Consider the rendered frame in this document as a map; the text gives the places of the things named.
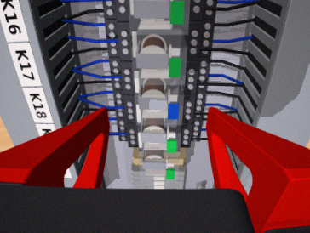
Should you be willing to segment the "grey mounting plate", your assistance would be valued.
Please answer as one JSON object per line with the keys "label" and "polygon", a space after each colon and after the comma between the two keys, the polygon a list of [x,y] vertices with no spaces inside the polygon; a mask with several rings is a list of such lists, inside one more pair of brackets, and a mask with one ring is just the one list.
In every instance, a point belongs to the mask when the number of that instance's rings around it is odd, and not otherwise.
{"label": "grey mounting plate", "polygon": [[[87,9],[103,9],[102,1],[99,2],[76,2],[70,3],[72,15],[80,13]],[[216,11],[215,23],[231,23],[248,19],[250,6],[229,10]],[[105,23],[103,13],[88,13],[72,20],[89,23]],[[73,24],[76,37],[90,38],[95,40],[106,39],[106,28],[104,26],[83,26]],[[245,24],[235,26],[215,26],[213,40],[229,40],[244,37]],[[242,51],[244,41],[233,43],[213,43],[212,48],[227,48]],[[107,48],[106,43],[91,43],[77,40],[77,49],[87,48]],[[222,51],[211,51],[211,60],[225,60],[227,62],[239,65],[241,54],[232,54]],[[81,65],[88,64],[96,60],[109,60],[108,51],[90,51],[79,54]],[[93,73],[100,76],[110,76],[110,65],[107,63],[98,63],[82,68],[82,71]],[[238,68],[223,64],[210,63],[209,74],[225,74],[237,78]],[[83,74],[83,81],[111,81],[111,78],[97,78]],[[225,77],[209,77],[212,83],[235,83]],[[92,94],[100,91],[112,91],[111,83],[91,83],[84,84],[86,94]],[[233,94],[234,87],[228,86],[208,86],[207,91],[219,91],[227,94]],[[100,105],[114,105],[112,94],[99,94],[87,97],[89,101]],[[205,104],[221,104],[231,107],[233,97],[220,94],[206,94]],[[117,132],[117,121],[109,120],[110,132]],[[132,154],[134,147],[128,147],[128,141],[119,141],[118,135],[109,135],[106,163],[104,167],[104,179],[106,188],[113,189],[134,189],[131,175]],[[187,181],[186,189],[196,189],[195,184],[204,182],[205,188],[213,188],[214,177],[210,164],[210,154],[208,140],[191,142],[191,147],[186,148],[187,155]]]}

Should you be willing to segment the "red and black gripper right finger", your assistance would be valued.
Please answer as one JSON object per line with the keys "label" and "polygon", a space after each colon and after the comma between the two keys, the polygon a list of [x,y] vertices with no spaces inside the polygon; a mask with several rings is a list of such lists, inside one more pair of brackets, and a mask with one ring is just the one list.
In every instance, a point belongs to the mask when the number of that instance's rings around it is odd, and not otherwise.
{"label": "red and black gripper right finger", "polygon": [[[243,194],[255,233],[310,225],[310,149],[215,107],[208,110],[206,133],[215,187]],[[225,144],[251,171],[248,195]]]}

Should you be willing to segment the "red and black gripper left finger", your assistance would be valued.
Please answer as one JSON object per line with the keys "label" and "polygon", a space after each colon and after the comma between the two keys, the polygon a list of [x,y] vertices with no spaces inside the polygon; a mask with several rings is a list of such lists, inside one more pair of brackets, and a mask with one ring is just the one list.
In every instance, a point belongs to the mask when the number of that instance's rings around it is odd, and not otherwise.
{"label": "red and black gripper left finger", "polygon": [[106,107],[0,152],[0,181],[27,186],[65,187],[66,170],[89,147],[83,169],[73,187],[101,188],[110,123]]}

